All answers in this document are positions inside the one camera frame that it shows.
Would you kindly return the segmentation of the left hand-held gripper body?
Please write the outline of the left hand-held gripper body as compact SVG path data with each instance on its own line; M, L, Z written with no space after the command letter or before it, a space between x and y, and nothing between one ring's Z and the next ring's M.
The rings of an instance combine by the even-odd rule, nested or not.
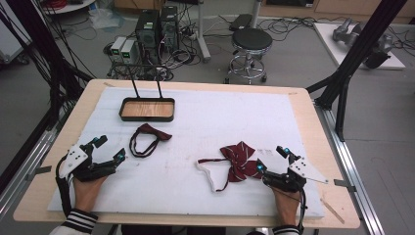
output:
M73 145L60 169L60 177L66 178L71 174L82 182L93 181L115 173L115 161L101 164L92 162L93 144Z

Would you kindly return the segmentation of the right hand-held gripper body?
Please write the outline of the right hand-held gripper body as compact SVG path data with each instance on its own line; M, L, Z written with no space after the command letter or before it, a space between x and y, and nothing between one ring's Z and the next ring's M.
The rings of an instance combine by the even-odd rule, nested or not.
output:
M329 182L329 180L305 158L300 158L289 164L285 173L276 173L269 170L264 171L264 184L284 192L296 193L300 191L307 179L325 184Z

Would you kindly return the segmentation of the striped dark red bow tie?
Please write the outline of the striped dark red bow tie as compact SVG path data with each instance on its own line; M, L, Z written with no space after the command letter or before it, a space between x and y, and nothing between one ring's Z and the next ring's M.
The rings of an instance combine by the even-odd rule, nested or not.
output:
M222 159L199 159L196 161L196 168L207 175L213 192L224 191L230 182L242 182L248 177L260 179L262 174L256 169L256 161L251 160L255 149L247 145L244 141L236 145L229 145L219 149ZM205 167L208 163L229 163L226 178L223 185L220 185L213 177L211 171Z

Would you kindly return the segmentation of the plain dark red bow tie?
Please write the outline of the plain dark red bow tie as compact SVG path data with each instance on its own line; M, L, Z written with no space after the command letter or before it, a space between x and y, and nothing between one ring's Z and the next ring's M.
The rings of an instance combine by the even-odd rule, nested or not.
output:
M136 150L137 137L139 134L150 134L156 137L156 139L143 152L138 152ZM133 157L145 159L150 157L154 153L160 142L168 141L171 139L171 137L171 134L167 134L161 130L153 128L148 123L144 123L141 126L139 126L134 132L134 134L131 136L129 141L129 150Z

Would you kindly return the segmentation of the black rack with wooden base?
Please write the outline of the black rack with wooden base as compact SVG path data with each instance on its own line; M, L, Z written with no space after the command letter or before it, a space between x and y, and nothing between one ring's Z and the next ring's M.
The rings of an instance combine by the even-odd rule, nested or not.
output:
M159 96L156 98L145 98L139 95L137 84L132 69L139 71L152 71L156 79ZM165 66L155 65L126 65L127 74L133 85L134 97L124 98L118 115L122 121L158 121L169 122L174 120L175 100L166 98L161 92L161 79L158 69L165 69Z

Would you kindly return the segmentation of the person's left hand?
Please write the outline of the person's left hand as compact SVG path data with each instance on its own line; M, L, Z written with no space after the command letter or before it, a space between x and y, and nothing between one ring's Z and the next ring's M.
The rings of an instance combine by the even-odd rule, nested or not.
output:
M82 182L75 178L73 180L75 205L77 210L92 212L96 204L97 197L106 177L101 177L93 181Z

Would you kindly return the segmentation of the person's right hand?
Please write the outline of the person's right hand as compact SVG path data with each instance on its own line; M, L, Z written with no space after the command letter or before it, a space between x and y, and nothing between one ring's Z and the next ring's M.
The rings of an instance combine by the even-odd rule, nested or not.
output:
M300 193L284 192L276 188L273 188L272 191L280 224L295 225L300 204Z

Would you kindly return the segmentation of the grey metal clamp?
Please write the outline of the grey metal clamp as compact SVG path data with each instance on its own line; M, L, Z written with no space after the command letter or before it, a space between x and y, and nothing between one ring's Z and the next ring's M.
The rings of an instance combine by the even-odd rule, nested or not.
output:
M51 165L47 165L47 166L43 166L43 167L39 167L36 168L32 173L29 173L26 175L25 180L26 181L32 181L33 178L37 175L37 174L42 174L42 173L47 173L51 171L52 166Z
M356 187L346 180L334 179L334 184L336 186L345 187L348 192L356 192Z

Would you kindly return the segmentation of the light wooden table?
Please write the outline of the light wooden table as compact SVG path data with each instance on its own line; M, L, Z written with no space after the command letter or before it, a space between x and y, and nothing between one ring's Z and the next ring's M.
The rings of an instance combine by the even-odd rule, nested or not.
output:
M136 84L141 97L159 96L155 81L136 81ZM295 103L295 112L299 117L300 134L305 154L299 156L307 159L329 180L325 184L308 179L305 186L307 211L304 225L317 228L355 228L358 226L359 219L348 191L334 184L334 179L339 179L341 174L328 138L306 90L296 87L171 81L161 82L163 96L164 90L225 92L251 90L254 93L272 94L300 92L304 100ZM52 166L51 171L37 174L33 178L15 210L15 220L42 222L64 220L65 216L55 181L55 171L62 165L63 156L72 145L83 144L102 135L106 135L108 141L94 151L94 157L97 160L109 160L120 149L126 150L138 125L134 121L122 121L118 112L123 99L133 96L135 96L133 85L128 80L95 79L87 84L43 162L43 166ZM326 209L320 201L321 198L335 209L345 220L345 224L341 224ZM96 213L103 223L244 227L273 227L277 223L276 213L273 216L174 215L97 211Z

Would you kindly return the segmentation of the thin wooden stick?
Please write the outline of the thin wooden stick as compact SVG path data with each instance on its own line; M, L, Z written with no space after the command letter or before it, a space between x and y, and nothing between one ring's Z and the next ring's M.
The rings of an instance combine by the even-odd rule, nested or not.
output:
M326 207L326 209L341 223L345 224L345 220L335 211L335 209L324 199L320 199L321 203Z

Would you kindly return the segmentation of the white foam mat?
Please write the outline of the white foam mat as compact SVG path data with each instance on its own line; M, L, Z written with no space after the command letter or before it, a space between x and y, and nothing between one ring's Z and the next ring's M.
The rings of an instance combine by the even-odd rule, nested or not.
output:
M252 160L282 173L288 162L276 151L282 146L303 156L295 103L287 94L164 90L175 101L174 119L154 127L170 134L145 159L132 154L104 183L96 212L174 215L273 216L271 190L260 180L227 179L229 161L220 150L240 142L254 149Z

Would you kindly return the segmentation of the white power supply box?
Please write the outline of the white power supply box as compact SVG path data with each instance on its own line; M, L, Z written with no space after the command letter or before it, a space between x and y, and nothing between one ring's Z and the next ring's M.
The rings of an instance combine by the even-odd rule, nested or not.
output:
M121 49L121 57L125 64L133 65L138 59L137 48L133 39L127 39Z
M115 62L121 62L122 61L121 49L122 49L125 41L126 41L125 36L119 36L110 48L111 54L112 54L112 59Z

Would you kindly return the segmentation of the white floor board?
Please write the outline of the white floor board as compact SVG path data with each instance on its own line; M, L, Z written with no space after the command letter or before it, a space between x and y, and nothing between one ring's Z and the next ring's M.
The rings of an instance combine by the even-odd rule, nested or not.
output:
M325 48L337 66L344 60L348 53L348 47L342 41L336 42L332 39L333 31L339 26L339 23L314 24L314 28L319 35L319 38L324 43ZM399 71L405 69L405 65L393 52L389 52L388 55L390 57L379 66L379 70Z

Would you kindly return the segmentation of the black round stool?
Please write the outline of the black round stool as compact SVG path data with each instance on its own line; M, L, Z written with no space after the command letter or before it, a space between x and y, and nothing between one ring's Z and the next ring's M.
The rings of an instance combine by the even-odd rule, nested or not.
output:
M248 84L255 78L265 82L267 73L262 57L272 47L272 37L258 28L243 28L233 33L231 42L235 51L229 62L224 83L229 84L232 75L245 78Z

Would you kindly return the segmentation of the large black computer tower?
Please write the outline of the large black computer tower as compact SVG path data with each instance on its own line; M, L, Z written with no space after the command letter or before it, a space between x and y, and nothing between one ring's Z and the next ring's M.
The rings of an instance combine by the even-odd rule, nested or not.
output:
M148 55L152 64L158 64L160 62L158 49L161 40L159 11L143 10L135 27L135 33L143 49L143 55Z

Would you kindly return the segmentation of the clear plastic bag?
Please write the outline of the clear plastic bag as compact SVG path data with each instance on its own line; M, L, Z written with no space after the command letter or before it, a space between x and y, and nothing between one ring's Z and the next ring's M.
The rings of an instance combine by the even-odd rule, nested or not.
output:
M123 23L123 18L110 9L90 10L89 20L94 29L120 27Z

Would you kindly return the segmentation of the white equipment case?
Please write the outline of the white equipment case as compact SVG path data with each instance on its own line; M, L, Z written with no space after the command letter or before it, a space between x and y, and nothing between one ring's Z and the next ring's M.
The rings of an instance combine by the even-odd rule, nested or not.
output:
M31 38L19 21L12 21L12 27L26 45L31 43ZM16 36L0 21L0 64L10 64L22 51L23 46Z

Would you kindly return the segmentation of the slim black computer tower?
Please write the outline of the slim black computer tower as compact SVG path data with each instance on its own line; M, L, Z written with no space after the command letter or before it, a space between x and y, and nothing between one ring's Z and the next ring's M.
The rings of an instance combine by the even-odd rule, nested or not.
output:
M163 35L164 51L173 52L178 46L178 8L164 6L161 9L161 32Z

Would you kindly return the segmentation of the white round table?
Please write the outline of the white round table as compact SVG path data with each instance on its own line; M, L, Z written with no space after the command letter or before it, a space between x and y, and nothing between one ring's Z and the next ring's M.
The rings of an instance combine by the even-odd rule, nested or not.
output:
M43 11L48 15L63 14L88 8L95 3L96 0L82 0L81 4L66 4L66 6L61 9L44 8Z

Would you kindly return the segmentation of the black flat device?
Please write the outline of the black flat device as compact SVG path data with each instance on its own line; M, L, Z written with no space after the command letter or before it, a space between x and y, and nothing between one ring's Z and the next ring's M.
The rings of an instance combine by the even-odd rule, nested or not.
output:
M251 14L241 14L229 25L229 29L231 31L236 31L239 29L249 27L252 18L253 16Z

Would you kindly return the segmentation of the white table leg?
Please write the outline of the white table leg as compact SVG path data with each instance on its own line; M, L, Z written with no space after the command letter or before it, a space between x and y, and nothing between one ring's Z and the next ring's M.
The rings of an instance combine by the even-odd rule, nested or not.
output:
M202 53L202 61L207 63L210 61L211 56L208 50L208 46L206 44L204 38L204 0L197 0L198 1L198 31L197 31L197 40L199 43L199 47Z

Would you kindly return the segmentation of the aluminium rail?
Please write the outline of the aluminium rail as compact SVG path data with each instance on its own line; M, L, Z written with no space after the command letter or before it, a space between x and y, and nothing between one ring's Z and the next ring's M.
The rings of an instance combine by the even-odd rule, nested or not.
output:
M52 120L51 113L51 110L47 111L0 174L0 215L7 213L24 188L26 175L41 167L41 162L58 137L70 111L60 111L57 120Z
M334 153L346 189L356 207L359 220L364 224L368 235L386 235L385 230L372 205L346 141L342 141L335 131L336 119L332 111L323 110L317 105L315 111L323 125L326 137Z

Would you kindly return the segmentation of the black metal frame stand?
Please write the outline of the black metal frame stand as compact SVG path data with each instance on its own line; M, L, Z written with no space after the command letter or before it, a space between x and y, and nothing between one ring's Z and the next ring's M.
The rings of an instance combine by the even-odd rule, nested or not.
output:
M308 93L324 88L323 93L315 99L316 105L323 110L331 110L333 102L339 99L335 132L342 142L345 141L344 122L350 80L406 2L407 0L381 0L338 68L327 78L306 88Z
M74 108L80 98L86 84L94 79L80 70L76 64L72 64L65 58L56 44L52 30L55 30L63 39L72 58L77 58L62 33L58 32L59 26L52 26L46 19L44 11L38 0L5 0L17 21L22 25L21 29L15 22L1 10L0 21L3 22L23 50L32 59L42 78L49 85L50 109L47 112L47 122L50 127L61 121L60 112L66 114Z

